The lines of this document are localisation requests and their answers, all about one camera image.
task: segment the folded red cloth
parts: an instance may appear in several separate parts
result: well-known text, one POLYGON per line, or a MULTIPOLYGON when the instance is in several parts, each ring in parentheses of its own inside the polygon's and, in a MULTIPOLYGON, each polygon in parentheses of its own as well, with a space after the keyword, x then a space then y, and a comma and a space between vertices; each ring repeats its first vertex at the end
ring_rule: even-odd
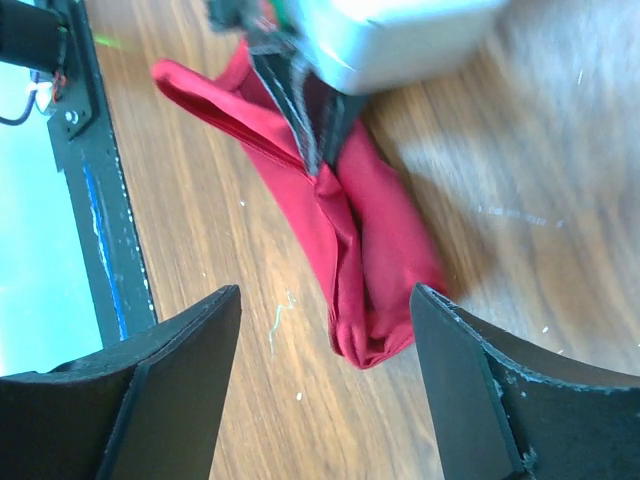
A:
POLYGON ((241 142, 318 278, 334 351, 364 369, 410 345, 411 290, 420 282, 442 292, 443 276, 419 213, 363 125, 351 131, 337 172, 323 164, 313 177, 246 44, 216 80, 170 60, 153 77, 171 100, 241 142))

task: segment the blue paint mark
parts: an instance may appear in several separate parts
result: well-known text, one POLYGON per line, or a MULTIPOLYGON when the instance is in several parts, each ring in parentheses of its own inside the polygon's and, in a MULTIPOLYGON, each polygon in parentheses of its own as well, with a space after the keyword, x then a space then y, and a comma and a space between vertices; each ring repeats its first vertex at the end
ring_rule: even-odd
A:
POLYGON ((105 237, 103 228, 102 213, 100 211, 100 203, 98 202, 98 195, 96 191, 96 185, 91 175, 89 166, 84 163, 82 166, 84 172, 84 178, 87 182, 87 190, 89 191, 89 201, 91 202, 91 214, 93 215, 93 229, 98 237, 98 248, 100 250, 100 260, 104 266, 109 286, 111 287, 111 299, 113 300, 113 306, 116 310, 116 318, 118 320, 118 330, 120 332, 120 340, 124 340, 129 337, 127 332, 127 324, 124 321, 124 313, 122 311, 122 302, 120 301, 120 294, 115 281, 115 275, 113 273, 113 267, 111 265, 111 254, 109 251, 109 244, 105 237))

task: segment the wood grain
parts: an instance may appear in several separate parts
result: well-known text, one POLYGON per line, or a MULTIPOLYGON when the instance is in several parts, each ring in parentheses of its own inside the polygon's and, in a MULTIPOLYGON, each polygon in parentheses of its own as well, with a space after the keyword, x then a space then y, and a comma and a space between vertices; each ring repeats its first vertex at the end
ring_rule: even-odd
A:
MULTIPOLYGON (((318 285, 244 154, 151 82, 162 57, 217 75, 236 38, 210 33, 200 0, 88 7, 94 33, 121 45, 97 49, 161 317, 219 285, 243 290, 212 477, 442 478, 414 349, 367 372, 331 352, 318 285)), ((365 116, 438 240, 457 301, 634 374, 637 25, 635 0, 514 1, 460 72, 379 95, 365 116)))

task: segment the screw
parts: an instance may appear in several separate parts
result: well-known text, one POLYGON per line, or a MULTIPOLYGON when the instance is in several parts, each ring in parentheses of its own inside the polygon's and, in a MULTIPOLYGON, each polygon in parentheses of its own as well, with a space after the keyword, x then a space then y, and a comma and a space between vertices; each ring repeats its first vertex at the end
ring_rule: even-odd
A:
POLYGON ((64 119, 65 119, 67 122, 69 122, 69 123, 71 123, 71 124, 75 125, 75 124, 77 124, 77 123, 78 123, 78 112, 76 112, 76 111, 74 111, 74 110, 67 111, 67 112, 65 112, 65 114, 64 114, 64 119))

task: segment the green part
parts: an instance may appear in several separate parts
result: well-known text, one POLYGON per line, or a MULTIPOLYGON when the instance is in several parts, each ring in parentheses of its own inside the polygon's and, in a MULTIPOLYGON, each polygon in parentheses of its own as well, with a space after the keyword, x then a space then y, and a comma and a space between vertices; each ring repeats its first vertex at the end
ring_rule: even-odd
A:
POLYGON ((120 49, 123 48, 122 44, 118 42, 115 38, 109 38, 104 35, 99 35, 99 34, 94 35, 93 41, 96 42, 98 45, 104 45, 105 47, 120 48, 120 49))
POLYGON ((280 25, 280 29, 289 27, 289 19, 287 18, 287 11, 284 8, 284 2, 286 0, 270 0, 273 5, 273 10, 276 14, 276 19, 280 25))

